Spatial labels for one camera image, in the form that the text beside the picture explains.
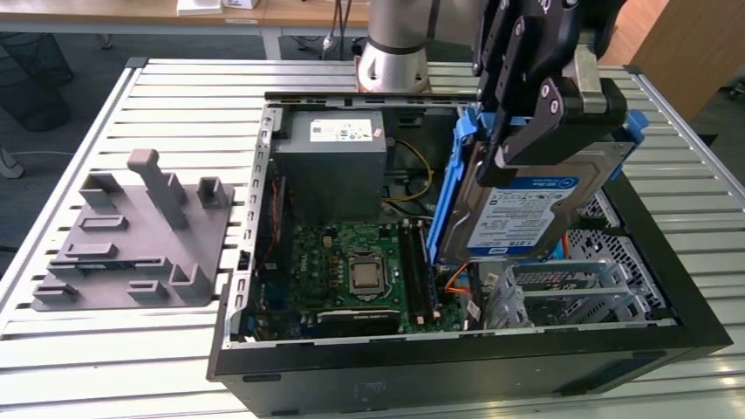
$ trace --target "yellow cable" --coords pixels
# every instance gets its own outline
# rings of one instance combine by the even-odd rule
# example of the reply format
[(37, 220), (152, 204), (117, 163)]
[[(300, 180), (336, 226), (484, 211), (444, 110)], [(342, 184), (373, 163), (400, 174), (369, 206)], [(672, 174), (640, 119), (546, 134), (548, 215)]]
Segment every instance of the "yellow cable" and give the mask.
[(414, 155), (417, 155), (418, 159), (424, 163), (424, 166), (428, 169), (428, 183), (425, 184), (424, 189), (420, 192), (417, 192), (414, 195), (393, 196), (390, 198), (382, 198), (382, 201), (386, 202), (386, 203), (404, 203), (406, 201), (412, 201), (412, 200), (417, 199), (420, 196), (425, 195), (429, 191), (429, 187), (432, 186), (432, 168), (429, 167), (428, 159), (424, 158), (424, 155), (421, 155), (418, 150), (414, 149), (414, 147), (410, 144), (408, 144), (408, 142), (405, 142), (404, 140), (396, 140), (396, 142), (402, 144), (410, 150), (410, 152)]

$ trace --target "white cable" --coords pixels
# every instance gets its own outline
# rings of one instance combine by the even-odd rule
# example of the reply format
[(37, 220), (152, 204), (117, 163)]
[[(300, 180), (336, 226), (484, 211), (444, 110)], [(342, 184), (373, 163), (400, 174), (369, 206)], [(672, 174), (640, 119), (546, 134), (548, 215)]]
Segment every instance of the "white cable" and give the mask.
[(75, 155), (67, 151), (20, 151), (17, 153), (8, 153), (9, 155)]

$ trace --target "wooden cabinet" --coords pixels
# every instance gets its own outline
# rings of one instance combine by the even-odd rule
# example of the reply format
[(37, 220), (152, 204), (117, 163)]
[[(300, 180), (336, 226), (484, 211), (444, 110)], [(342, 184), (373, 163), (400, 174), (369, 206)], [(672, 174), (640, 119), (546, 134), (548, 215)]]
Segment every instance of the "wooden cabinet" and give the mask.
[(745, 62), (745, 2), (629, 0), (601, 64), (633, 64), (690, 120)]

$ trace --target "metal bracket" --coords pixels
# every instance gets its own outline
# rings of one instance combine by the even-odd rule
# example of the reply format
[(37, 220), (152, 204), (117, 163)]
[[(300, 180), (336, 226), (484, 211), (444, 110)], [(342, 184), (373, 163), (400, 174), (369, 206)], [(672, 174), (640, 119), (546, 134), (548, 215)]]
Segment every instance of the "metal bracket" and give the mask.
[(594, 35), (590, 31), (580, 34), (580, 43), (574, 48), (574, 57), (564, 68), (562, 75), (572, 79), (577, 85), (582, 98), (582, 111), (585, 113), (605, 113), (608, 100), (602, 94), (601, 72), (597, 68), (594, 55)]

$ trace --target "hard drive label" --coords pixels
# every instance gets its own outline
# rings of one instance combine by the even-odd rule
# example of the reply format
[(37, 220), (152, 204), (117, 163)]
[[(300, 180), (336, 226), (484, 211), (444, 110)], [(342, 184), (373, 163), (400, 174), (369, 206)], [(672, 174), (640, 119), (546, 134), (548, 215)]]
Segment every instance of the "hard drive label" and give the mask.
[(576, 177), (518, 177), (493, 188), (468, 240), (477, 255), (522, 253), (538, 242), (554, 213), (554, 203), (572, 195)]

